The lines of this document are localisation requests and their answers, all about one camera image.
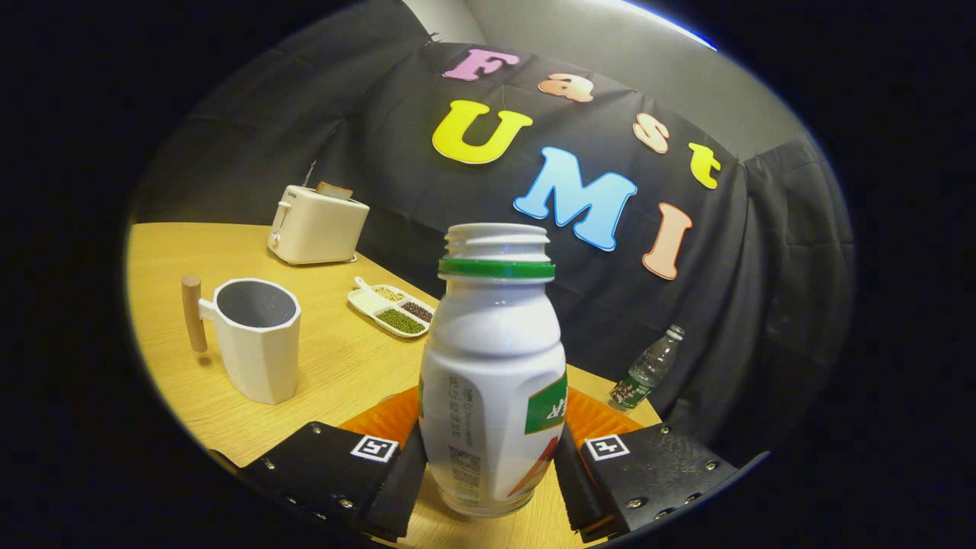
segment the green bottle ring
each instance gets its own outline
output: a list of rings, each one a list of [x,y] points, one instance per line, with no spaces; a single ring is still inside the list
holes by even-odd
[[[441,259],[437,271],[443,275],[487,276],[492,278],[553,278],[552,263],[477,261]]]

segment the green bottle label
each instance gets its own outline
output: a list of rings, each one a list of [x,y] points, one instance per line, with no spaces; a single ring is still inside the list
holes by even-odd
[[[613,391],[610,392],[610,398],[624,408],[633,408],[640,404],[640,401],[644,400],[644,397],[653,390],[653,387],[640,383],[628,374],[613,388]]]
[[[562,423],[566,417],[566,372],[548,387],[529,397],[525,434],[538,433]]]

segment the toaster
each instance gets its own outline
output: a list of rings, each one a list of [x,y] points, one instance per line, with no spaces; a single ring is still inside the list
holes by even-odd
[[[267,236],[267,248],[285,263],[351,261],[369,206],[289,185]]]

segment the letter m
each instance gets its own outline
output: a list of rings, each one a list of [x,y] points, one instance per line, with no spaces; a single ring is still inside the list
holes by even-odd
[[[551,194],[558,226],[565,226],[589,209],[583,221],[573,226],[573,233],[601,250],[609,252],[616,248],[614,230],[627,199],[637,193],[637,186],[624,176],[606,173],[583,187],[580,162],[573,153],[544,147],[543,156],[546,163],[542,171],[529,192],[515,199],[515,209],[545,219],[549,215],[546,202]]]

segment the wooden table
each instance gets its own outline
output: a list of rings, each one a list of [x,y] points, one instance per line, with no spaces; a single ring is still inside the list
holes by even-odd
[[[203,448],[217,449],[238,466],[281,443],[309,421],[339,425],[382,398],[415,385],[426,335],[400,339],[379,328],[346,300],[362,276],[388,283],[432,306],[437,300],[358,254],[358,261],[295,267],[266,247],[269,227],[152,223],[132,227],[127,257],[130,314],[142,357],[174,415]],[[302,307],[299,386],[278,405],[249,401],[227,378],[214,333],[205,321],[208,350],[190,349],[183,321],[180,278],[198,275],[203,297],[230,278],[257,277],[281,284]],[[569,366],[569,385],[603,399],[613,382]],[[631,413],[644,426],[660,423],[645,401]],[[440,500],[429,471],[396,547],[582,547],[569,528],[553,468],[532,501],[499,519],[459,515]]]

